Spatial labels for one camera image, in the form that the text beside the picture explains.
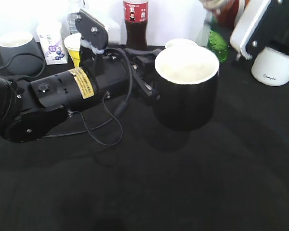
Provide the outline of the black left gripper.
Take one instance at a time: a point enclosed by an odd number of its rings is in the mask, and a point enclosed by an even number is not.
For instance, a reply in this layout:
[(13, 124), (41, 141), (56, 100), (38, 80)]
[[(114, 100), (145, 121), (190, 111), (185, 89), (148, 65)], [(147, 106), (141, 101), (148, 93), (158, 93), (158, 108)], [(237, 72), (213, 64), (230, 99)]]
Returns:
[(102, 102), (109, 92), (111, 98), (126, 95), (146, 105), (152, 105), (159, 98), (153, 83), (154, 61), (159, 49), (139, 51), (128, 48), (107, 48), (103, 54), (94, 54), (88, 48), (80, 48), (80, 67), (85, 70), (94, 89), (90, 106)]

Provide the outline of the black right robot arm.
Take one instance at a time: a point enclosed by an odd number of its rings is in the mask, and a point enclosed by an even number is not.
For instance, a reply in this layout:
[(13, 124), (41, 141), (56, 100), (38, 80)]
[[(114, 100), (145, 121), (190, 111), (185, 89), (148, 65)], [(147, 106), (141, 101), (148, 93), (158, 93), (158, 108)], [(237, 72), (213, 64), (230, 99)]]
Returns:
[(289, 0), (272, 0), (252, 33), (246, 50), (257, 56), (265, 47), (289, 55)]

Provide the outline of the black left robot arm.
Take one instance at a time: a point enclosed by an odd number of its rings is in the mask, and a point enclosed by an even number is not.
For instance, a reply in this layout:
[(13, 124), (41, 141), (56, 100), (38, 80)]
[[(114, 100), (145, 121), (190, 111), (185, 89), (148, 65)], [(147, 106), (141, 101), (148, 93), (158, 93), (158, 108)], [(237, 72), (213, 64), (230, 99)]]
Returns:
[(0, 136), (15, 143), (46, 138), (68, 118), (119, 96), (104, 125), (118, 120), (131, 97), (151, 104), (158, 96), (151, 82), (159, 53), (107, 48), (95, 54), (81, 47), (77, 68), (39, 79), (0, 77)]

